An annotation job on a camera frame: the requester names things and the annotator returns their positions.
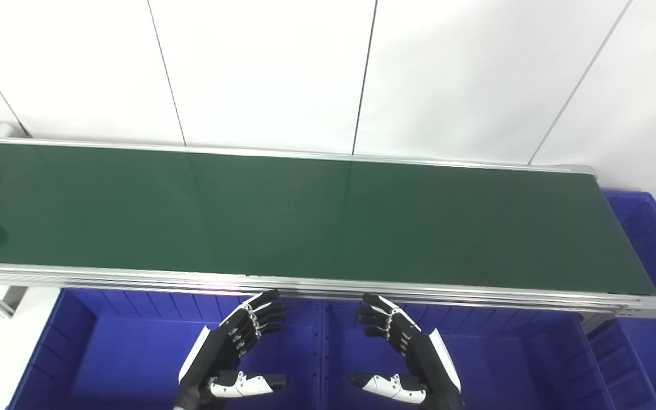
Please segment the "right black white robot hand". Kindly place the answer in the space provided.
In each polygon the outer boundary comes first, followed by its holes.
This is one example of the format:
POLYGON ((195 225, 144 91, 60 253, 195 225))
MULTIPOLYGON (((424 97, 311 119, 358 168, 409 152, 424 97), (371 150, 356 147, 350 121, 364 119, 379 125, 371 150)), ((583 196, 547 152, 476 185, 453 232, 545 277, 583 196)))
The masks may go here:
POLYGON ((408 374, 351 371, 349 383, 364 392, 416 405, 418 409, 464 409, 462 386, 438 329, 424 333, 397 304, 374 293, 356 309, 365 337, 383 338, 403 356, 408 374))

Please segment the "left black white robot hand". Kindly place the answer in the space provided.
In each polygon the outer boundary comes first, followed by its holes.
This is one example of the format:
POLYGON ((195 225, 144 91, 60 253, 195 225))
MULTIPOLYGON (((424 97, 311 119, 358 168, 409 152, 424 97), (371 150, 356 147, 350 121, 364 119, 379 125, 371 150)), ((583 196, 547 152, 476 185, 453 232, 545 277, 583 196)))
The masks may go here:
POLYGON ((286 306, 279 290, 267 290, 205 326, 179 372, 174 409, 222 409, 229 400, 266 395, 286 387, 283 374, 245 373, 240 361, 262 337, 282 329, 286 306))

